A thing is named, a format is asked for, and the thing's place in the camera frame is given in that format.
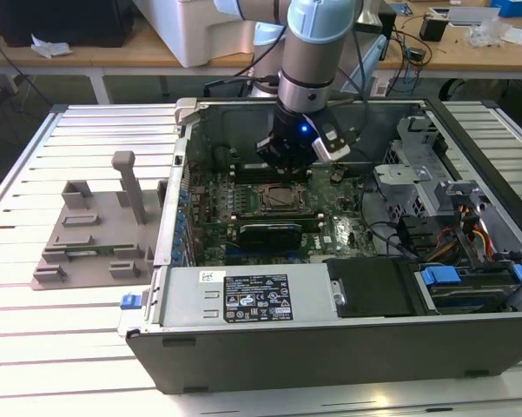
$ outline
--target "blue latch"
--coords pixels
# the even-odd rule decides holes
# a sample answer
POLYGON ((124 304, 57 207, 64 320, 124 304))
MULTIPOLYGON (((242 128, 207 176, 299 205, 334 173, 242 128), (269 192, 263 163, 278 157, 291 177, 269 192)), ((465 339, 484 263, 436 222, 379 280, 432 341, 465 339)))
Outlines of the blue latch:
POLYGON ((522 265, 515 264, 512 266, 513 273, 517 276, 519 282, 522 283, 522 265))
POLYGON ((120 309, 122 310, 138 310, 141 308, 141 296, 135 294, 126 294, 120 301, 120 309))
POLYGON ((426 285, 458 284, 461 282, 454 267, 428 267, 420 273, 426 285))

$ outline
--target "robotic arm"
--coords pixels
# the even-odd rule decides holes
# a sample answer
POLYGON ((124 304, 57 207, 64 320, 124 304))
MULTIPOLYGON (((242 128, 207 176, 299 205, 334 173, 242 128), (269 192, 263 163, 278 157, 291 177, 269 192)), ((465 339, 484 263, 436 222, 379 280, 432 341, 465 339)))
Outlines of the robotic arm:
POLYGON ((348 155, 354 129, 342 130, 327 102, 356 1, 215 0, 215 5, 245 20, 288 27, 274 125, 257 143, 257 154, 282 174, 348 155))

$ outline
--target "wooden table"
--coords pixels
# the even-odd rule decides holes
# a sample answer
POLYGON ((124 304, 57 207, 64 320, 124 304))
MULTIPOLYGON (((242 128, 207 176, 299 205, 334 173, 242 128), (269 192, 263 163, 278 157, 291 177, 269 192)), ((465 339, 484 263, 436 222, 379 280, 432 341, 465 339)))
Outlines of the wooden table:
MULTIPOLYGON (((447 2, 409 3, 413 15, 397 17, 396 28, 419 38, 422 18, 429 7, 449 7, 447 2)), ((522 17, 502 19, 503 22, 522 29, 522 17)), ((464 41, 467 28, 446 26, 440 42, 427 42, 433 50, 433 59, 421 72, 421 77, 431 78, 473 78, 473 79, 522 79, 522 46, 505 43, 505 47, 491 46, 472 48, 464 41)), ((412 38, 406 39, 407 46, 426 48, 412 38)), ((380 62, 373 74, 377 78, 375 86, 387 85, 401 65, 401 49, 397 42, 391 42, 387 58, 380 62)))
MULTIPOLYGON (((443 6, 447 3, 410 3, 409 5, 414 16, 422 16, 429 6, 443 6)), ((522 28, 522 18, 505 20, 522 28)), ((398 29, 402 28, 405 21, 406 17, 398 17, 396 21, 398 29)), ((403 30, 417 36, 420 25, 421 19, 415 19, 407 22, 403 30)), ((420 76, 522 79, 522 46, 507 43, 505 48, 473 49, 462 41, 465 31, 466 29, 448 26, 442 41, 431 43, 433 60, 420 76)), ((413 39, 408 40, 407 44, 421 46, 413 39)), ((93 85, 96 100, 100 104, 110 103, 103 80, 105 76, 227 76, 251 62, 249 54, 236 54, 214 59, 201 67, 183 68, 160 37, 143 20, 136 21, 134 31, 122 48, 75 47, 72 55, 48 60, 30 48, 9 48, 1 38, 0 45, 24 74, 87 76, 93 85)), ((373 74, 377 79, 375 86, 387 84, 400 65, 400 48, 397 43, 392 43, 387 59, 380 62, 373 74)), ((1 53, 0 74, 17 75, 17 71, 8 65, 1 53)))

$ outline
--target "gray plastic stand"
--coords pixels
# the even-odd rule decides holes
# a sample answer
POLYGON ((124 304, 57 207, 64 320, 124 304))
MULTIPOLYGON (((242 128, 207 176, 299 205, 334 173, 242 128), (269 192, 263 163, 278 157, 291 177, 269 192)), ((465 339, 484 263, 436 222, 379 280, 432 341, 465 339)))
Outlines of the gray plastic stand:
POLYGON ((112 159, 123 191, 93 194, 85 181, 66 183, 65 205, 33 273, 33 289, 150 283, 166 186, 141 191, 134 162, 133 152, 112 159))

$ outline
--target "power supply label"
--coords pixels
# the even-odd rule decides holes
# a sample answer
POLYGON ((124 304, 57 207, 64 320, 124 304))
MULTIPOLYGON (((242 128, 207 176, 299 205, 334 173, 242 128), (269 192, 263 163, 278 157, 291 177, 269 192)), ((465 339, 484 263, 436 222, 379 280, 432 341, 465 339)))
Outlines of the power supply label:
POLYGON ((293 319, 287 275, 224 277, 224 320, 228 323, 293 319))

